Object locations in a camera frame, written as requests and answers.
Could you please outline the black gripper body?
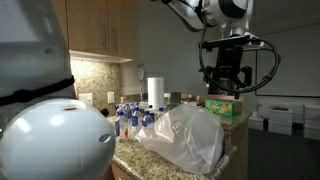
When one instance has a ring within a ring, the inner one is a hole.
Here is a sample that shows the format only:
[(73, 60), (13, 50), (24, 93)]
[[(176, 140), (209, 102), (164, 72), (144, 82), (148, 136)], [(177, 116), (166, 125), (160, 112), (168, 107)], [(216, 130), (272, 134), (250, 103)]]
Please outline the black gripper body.
[(203, 81), (209, 85), (210, 95), (233, 95), (233, 90), (252, 84), (252, 68), (240, 67), (242, 55), (241, 46), (221, 47), (218, 49), (216, 65), (200, 69), (200, 72), (206, 72)]

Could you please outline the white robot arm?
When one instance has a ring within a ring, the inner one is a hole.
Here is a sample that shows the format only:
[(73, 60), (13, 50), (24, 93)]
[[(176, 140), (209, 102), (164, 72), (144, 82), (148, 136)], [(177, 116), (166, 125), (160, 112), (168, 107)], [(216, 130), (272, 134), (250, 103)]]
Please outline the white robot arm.
[(51, 0), (0, 0), (1, 180), (99, 180), (116, 136), (76, 99)]

